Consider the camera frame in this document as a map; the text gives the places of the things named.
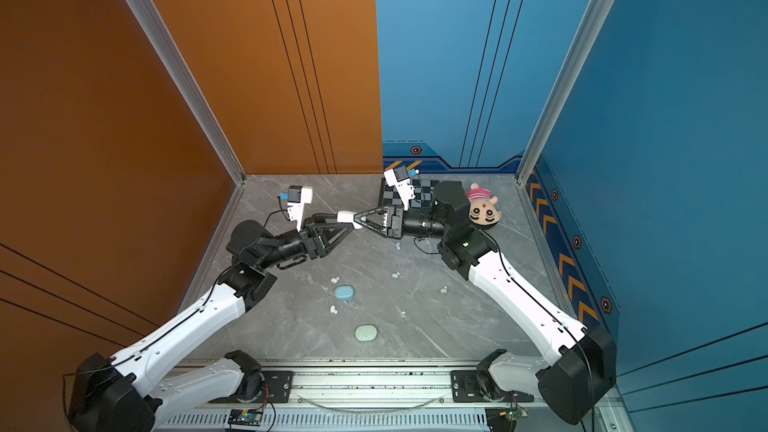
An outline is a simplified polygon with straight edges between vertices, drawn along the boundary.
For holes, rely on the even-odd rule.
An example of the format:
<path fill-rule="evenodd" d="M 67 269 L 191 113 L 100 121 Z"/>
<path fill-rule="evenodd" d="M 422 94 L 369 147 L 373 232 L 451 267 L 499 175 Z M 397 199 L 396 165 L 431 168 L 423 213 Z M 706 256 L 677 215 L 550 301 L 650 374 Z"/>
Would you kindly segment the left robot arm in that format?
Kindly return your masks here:
<path fill-rule="evenodd" d="M 260 363 L 244 351 L 214 364 L 166 378 L 177 364 L 218 330 L 261 302 L 286 270 L 329 255 L 358 223 L 351 212 L 314 214 L 299 229 L 279 235 L 255 220 L 232 231 L 232 263 L 192 305 L 134 344 L 106 358 L 84 360 L 73 374 L 64 407 L 75 431 L 152 431 L 171 417 L 219 398 L 268 399 Z"/>

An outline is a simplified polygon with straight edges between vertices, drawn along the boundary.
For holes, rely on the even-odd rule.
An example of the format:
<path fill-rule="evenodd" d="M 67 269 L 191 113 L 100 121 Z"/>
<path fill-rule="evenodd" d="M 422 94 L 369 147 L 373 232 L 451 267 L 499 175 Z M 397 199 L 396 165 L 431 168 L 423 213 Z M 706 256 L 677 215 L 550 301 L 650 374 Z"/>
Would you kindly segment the white earbud charging case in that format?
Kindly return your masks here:
<path fill-rule="evenodd" d="M 336 214 L 336 221 L 338 223 L 343 224 L 350 224 L 352 225 L 356 230 L 362 229 L 363 226 L 358 223 L 355 219 L 355 213 L 351 211 L 339 211 Z"/>

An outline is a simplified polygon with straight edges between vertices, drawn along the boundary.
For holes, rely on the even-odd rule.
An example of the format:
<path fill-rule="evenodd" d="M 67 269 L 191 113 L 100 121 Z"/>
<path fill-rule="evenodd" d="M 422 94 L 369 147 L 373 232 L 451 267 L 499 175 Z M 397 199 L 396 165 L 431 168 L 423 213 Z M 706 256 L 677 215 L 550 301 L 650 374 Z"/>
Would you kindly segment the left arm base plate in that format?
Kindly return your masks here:
<path fill-rule="evenodd" d="M 246 377 L 234 394 L 211 400 L 212 404 L 286 404 L 289 402 L 294 372 L 262 371 L 259 378 Z"/>

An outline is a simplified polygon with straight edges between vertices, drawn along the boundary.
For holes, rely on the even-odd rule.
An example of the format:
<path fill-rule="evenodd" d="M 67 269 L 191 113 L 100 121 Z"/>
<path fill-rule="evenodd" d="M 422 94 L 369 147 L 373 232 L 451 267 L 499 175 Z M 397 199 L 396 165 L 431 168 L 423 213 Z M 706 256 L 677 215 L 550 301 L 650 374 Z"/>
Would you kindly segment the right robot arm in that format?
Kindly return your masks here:
<path fill-rule="evenodd" d="M 444 181 L 427 207 L 386 205 L 337 217 L 383 237 L 435 238 L 446 266 L 493 299 L 526 333 L 540 355 L 520 357 L 504 349 L 476 367 L 476 395 L 512 402 L 523 393 L 541 398 L 564 422 L 576 425 L 616 384 L 617 347 L 602 326 L 587 328 L 551 302 L 504 256 L 461 183 Z"/>

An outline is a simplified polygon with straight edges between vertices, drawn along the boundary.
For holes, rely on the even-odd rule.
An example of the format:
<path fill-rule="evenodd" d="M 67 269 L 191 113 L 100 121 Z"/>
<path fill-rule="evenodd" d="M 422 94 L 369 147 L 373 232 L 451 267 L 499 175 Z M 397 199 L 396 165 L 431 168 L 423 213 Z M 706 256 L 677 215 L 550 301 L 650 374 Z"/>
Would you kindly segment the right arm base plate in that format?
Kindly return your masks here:
<path fill-rule="evenodd" d="M 503 391 L 488 373 L 477 370 L 450 372 L 452 399 L 455 403 L 532 403 L 534 396 L 520 391 Z"/>

